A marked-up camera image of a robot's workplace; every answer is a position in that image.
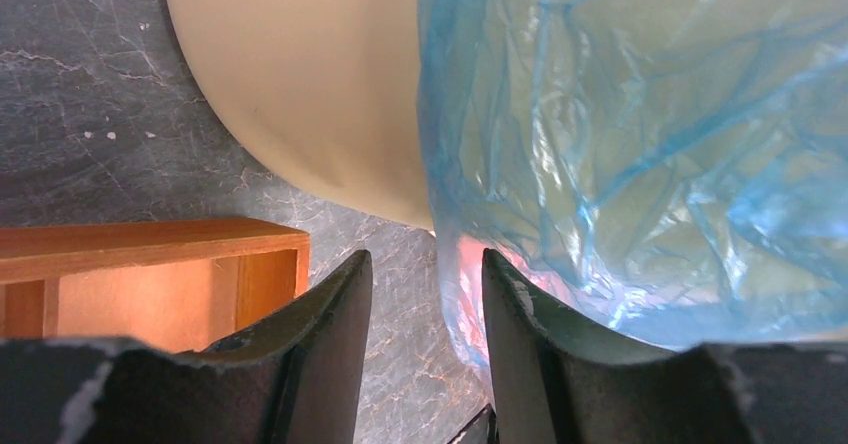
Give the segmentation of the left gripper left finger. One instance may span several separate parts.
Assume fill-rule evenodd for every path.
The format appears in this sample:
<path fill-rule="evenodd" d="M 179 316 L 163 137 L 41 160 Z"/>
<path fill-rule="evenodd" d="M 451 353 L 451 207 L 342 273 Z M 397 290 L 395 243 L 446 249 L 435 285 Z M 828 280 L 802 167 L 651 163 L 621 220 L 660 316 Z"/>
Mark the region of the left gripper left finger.
<path fill-rule="evenodd" d="M 372 304 L 369 252 L 200 352 L 127 337 L 5 339 L 5 443 L 349 443 Z"/>

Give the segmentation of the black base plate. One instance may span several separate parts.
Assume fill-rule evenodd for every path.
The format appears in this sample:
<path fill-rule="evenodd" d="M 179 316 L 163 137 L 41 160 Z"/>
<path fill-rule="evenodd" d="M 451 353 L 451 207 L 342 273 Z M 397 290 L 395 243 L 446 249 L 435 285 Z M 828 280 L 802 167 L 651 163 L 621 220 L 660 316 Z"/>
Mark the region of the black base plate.
<path fill-rule="evenodd" d="M 449 444 L 499 444 L 496 414 L 490 404 L 484 406 Z"/>

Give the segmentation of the pink cloth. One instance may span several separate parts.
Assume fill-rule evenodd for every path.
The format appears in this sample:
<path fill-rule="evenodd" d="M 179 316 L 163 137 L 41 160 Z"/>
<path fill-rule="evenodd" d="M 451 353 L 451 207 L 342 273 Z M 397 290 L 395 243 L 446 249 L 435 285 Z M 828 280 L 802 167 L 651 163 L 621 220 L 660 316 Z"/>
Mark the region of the pink cloth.
<path fill-rule="evenodd" d="M 468 365 L 489 364 L 486 338 L 482 276 L 483 253 L 489 246 L 462 235 L 454 244 L 438 241 L 442 307 L 451 340 L 460 360 Z M 581 317 L 634 340 L 667 349 L 683 349 L 703 341 L 727 341 L 732 332 L 716 318 L 712 305 L 659 305 L 642 291 L 633 295 L 629 310 L 618 297 L 612 301 L 589 296 L 578 286 L 563 279 L 547 265 L 527 264 L 518 253 L 502 246 L 495 248 L 528 280 L 529 284 L 551 296 Z"/>

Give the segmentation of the wooden compartment tray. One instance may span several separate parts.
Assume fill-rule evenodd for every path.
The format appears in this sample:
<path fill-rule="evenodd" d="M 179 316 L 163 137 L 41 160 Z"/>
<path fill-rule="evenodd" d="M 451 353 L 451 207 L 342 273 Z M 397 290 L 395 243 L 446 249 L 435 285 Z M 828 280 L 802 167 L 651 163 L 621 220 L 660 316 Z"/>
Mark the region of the wooden compartment tray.
<path fill-rule="evenodd" d="M 303 294 L 310 248 L 253 218 L 5 228 L 1 334 L 201 350 Z"/>

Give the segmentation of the yellow plastic trash bin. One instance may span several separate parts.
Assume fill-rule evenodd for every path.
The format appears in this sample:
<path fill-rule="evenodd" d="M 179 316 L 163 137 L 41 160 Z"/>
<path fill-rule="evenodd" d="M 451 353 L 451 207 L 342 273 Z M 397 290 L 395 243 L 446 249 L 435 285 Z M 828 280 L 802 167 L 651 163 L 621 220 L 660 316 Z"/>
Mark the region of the yellow plastic trash bin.
<path fill-rule="evenodd" d="M 232 135 L 319 197 L 435 234 L 418 125 L 418 0 L 167 0 Z"/>

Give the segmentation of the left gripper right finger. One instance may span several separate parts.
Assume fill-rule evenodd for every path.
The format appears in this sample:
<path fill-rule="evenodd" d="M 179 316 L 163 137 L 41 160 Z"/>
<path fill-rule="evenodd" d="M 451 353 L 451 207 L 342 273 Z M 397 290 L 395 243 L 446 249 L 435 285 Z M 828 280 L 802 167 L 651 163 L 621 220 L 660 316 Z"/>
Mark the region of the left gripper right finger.
<path fill-rule="evenodd" d="M 605 328 L 500 253 L 482 297 L 503 443 L 843 443 L 843 342 L 701 344 L 681 352 Z"/>

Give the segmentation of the blue plastic trash bag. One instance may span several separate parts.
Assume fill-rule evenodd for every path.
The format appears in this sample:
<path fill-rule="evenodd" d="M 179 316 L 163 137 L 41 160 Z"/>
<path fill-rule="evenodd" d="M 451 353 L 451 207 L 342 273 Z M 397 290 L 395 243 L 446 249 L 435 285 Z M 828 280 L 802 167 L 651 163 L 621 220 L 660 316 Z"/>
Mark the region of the blue plastic trash bag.
<path fill-rule="evenodd" d="M 435 235 L 732 337 L 847 326 L 847 0 L 418 0 Z"/>

